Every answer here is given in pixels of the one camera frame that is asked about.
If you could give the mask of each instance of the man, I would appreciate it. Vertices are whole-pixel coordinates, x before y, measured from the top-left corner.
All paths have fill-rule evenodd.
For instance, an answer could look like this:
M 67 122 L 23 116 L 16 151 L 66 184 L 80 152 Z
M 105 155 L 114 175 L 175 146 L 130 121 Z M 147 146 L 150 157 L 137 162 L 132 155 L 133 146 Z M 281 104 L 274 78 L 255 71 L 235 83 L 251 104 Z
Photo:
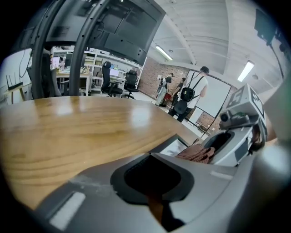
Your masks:
M 173 100 L 172 100 L 172 105 L 175 103 L 177 97 L 178 97 L 178 92 L 181 91 L 181 88 L 183 87 L 183 83 L 185 82 L 186 78 L 182 78 L 181 82 L 179 83 L 178 87 L 176 90 L 173 92 Z
M 187 102 L 187 108 L 185 110 L 184 113 L 180 114 L 177 118 L 178 121 L 182 122 L 184 120 L 184 118 L 188 115 L 189 112 L 191 112 L 191 110 L 195 107 L 196 103 L 198 102 L 200 97 L 204 97 L 206 95 L 206 91 L 207 91 L 207 86 L 208 86 L 208 81 L 206 79 L 206 76 L 209 74 L 209 69 L 206 66 L 203 66 L 200 69 L 200 72 L 198 73 L 198 75 L 193 76 L 193 79 L 191 81 L 192 77 L 187 77 L 186 81 L 184 82 L 184 85 L 182 87 L 182 90 L 184 87 L 189 87 L 189 88 L 193 88 L 196 83 L 201 79 L 201 77 L 203 77 L 200 82 L 198 83 L 198 85 L 194 88 L 195 91 L 195 96 L 198 96 L 197 98 L 192 99 L 191 101 Z M 180 93 L 178 93 L 178 99 L 177 102 L 181 100 L 180 97 Z M 176 114 L 176 111 L 174 110 L 174 107 L 169 111 L 169 115 L 171 115 L 172 117 Z
M 162 78 L 161 82 L 159 84 L 158 90 L 157 90 L 157 100 L 156 105 L 160 106 L 160 104 L 163 102 L 165 94 L 168 90 L 168 83 L 172 83 L 172 77 L 175 77 L 173 73 L 170 73 L 166 78 Z

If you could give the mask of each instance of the wooden table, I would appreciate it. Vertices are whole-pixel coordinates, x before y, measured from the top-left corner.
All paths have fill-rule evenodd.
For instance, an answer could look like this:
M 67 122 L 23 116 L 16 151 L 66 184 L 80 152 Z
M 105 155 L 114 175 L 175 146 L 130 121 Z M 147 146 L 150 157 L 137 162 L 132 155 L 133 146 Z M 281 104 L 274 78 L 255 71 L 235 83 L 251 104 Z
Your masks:
M 84 169 L 148 152 L 192 131 L 154 104 L 65 96 L 0 109 L 1 163 L 15 197 L 32 209 Z

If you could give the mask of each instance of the black backpack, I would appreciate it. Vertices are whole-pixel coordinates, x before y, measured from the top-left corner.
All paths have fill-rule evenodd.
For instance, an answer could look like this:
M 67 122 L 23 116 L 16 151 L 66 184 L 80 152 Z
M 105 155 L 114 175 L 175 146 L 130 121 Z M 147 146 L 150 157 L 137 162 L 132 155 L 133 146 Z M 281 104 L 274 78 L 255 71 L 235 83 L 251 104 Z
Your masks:
M 200 82 L 200 80 L 202 78 L 204 78 L 204 76 L 202 76 L 199 81 L 195 84 L 195 86 L 193 88 L 190 88 L 190 84 L 192 82 L 194 74 L 192 75 L 191 81 L 188 85 L 188 87 L 184 87 L 182 89 L 181 92 L 181 100 L 179 100 L 175 105 L 174 105 L 174 110 L 178 113 L 178 114 L 182 114 L 186 111 L 186 108 L 188 107 L 187 103 L 190 102 L 191 100 L 197 98 L 199 95 L 195 96 L 195 87 L 198 85 L 198 83 Z

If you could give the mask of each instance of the white ceiling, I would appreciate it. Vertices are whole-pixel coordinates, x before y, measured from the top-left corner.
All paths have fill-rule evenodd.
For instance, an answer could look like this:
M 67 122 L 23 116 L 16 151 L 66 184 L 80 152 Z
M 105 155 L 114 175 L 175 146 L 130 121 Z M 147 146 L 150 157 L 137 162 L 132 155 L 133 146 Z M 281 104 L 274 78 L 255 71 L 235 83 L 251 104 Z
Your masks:
M 168 62 L 156 49 L 162 47 L 181 66 L 207 66 L 210 74 L 240 87 L 249 83 L 257 93 L 281 83 L 276 57 L 254 29 L 256 9 L 249 0 L 156 0 L 166 11 L 148 55 Z M 288 64 L 273 40 L 284 73 Z M 243 83 L 237 81 L 248 60 L 255 67 Z

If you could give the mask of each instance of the fluorescent light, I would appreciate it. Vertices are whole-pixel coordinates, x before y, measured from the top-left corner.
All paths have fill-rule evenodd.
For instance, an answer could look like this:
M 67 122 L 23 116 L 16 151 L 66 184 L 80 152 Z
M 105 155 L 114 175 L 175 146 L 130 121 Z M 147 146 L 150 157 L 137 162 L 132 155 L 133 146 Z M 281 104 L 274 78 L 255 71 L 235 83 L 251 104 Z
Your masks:
M 254 66 L 255 66 L 254 63 L 252 63 L 251 61 L 247 61 L 247 64 L 244 70 L 242 71 L 241 75 L 238 77 L 238 81 L 242 82 L 245 79 L 245 77 L 250 73 L 252 68 L 254 68 Z
M 165 58 L 167 58 L 168 60 L 170 60 L 170 61 L 172 61 L 173 59 L 165 52 L 165 51 L 163 51 L 162 50 L 162 48 L 161 47 L 159 47 L 159 46 L 156 46 L 156 49 L 158 50 L 158 51 L 160 51 L 161 52 L 161 54 L 162 55 L 164 55 L 164 57 Z

